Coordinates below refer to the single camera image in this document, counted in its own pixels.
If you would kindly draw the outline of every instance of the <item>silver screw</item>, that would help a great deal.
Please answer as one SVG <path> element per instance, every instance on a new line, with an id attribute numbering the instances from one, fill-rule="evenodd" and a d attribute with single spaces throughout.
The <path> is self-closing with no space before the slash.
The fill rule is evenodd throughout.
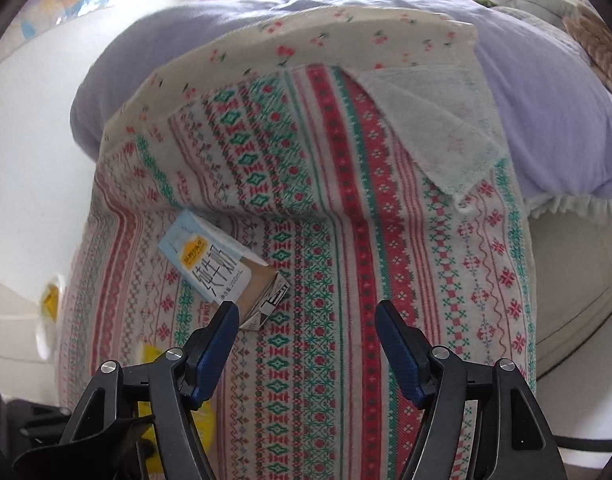
<path id="1" fill-rule="evenodd" d="M 511 372 L 515 369 L 515 365 L 509 359 L 502 359 L 499 361 L 499 366 L 502 367 L 502 370 L 506 370 L 507 372 Z"/>
<path id="2" fill-rule="evenodd" d="M 177 361 L 178 359 L 181 359 L 182 356 L 183 350 L 180 348 L 171 348 L 170 350 L 166 351 L 166 359 L 169 361 Z"/>
<path id="3" fill-rule="evenodd" d="M 102 370 L 103 374 L 109 374 L 110 372 L 114 372 L 116 367 L 117 363 L 115 361 L 106 361 L 99 369 Z"/>
<path id="4" fill-rule="evenodd" d="M 448 350 L 445 346 L 436 346 L 435 348 L 433 348 L 433 355 L 437 359 L 444 360 L 450 357 L 451 351 Z"/>

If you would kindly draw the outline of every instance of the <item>white ruffle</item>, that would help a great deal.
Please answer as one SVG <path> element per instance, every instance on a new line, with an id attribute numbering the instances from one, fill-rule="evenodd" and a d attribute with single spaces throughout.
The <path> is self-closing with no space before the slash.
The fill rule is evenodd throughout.
<path id="1" fill-rule="evenodd" d="M 597 224 L 612 226 L 612 199 L 592 195 L 572 196 L 547 193 L 524 200 L 526 211 L 532 218 L 539 218 L 545 211 L 565 213 L 573 211 Z"/>

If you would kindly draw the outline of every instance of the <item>orange label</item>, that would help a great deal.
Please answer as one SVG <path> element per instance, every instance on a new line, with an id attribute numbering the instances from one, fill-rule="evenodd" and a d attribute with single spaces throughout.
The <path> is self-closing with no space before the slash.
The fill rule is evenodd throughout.
<path id="1" fill-rule="evenodd" d="M 195 262 L 203 256 L 207 248 L 208 242 L 200 236 L 195 235 L 195 237 L 191 238 L 183 245 L 183 251 L 181 256 L 179 256 L 179 260 L 186 269 L 190 270 L 195 265 Z"/>

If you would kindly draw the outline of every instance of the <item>blue gripper pad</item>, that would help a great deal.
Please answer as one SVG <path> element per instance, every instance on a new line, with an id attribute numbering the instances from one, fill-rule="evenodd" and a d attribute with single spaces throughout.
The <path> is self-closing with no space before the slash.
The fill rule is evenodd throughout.
<path id="1" fill-rule="evenodd" d="M 399 388 L 401 388 L 401 393 L 418 409 L 423 410 L 427 406 L 429 397 L 421 387 L 421 376 L 424 373 L 420 370 L 420 365 L 406 344 L 404 335 L 400 332 L 400 329 L 413 329 L 410 329 L 404 323 L 390 301 L 381 301 L 377 305 L 375 309 L 375 329 Z"/>
<path id="2" fill-rule="evenodd" d="M 235 342 L 237 330 L 239 330 L 239 309 L 237 305 L 230 303 L 197 364 L 196 386 L 191 394 L 197 406 L 201 406 L 212 397 Z"/>

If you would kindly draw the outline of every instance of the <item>lavender comforter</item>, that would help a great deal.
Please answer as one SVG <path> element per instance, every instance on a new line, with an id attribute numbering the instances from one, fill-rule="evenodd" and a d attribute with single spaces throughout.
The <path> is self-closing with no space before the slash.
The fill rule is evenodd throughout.
<path id="1" fill-rule="evenodd" d="M 197 0 L 161 10 L 89 70 L 71 109 L 76 142 L 96 159 L 104 124 L 157 67 L 250 23 L 326 5 L 407 7 L 473 23 L 528 209 L 569 208 L 612 224 L 612 96 L 573 48 L 471 0 Z"/>

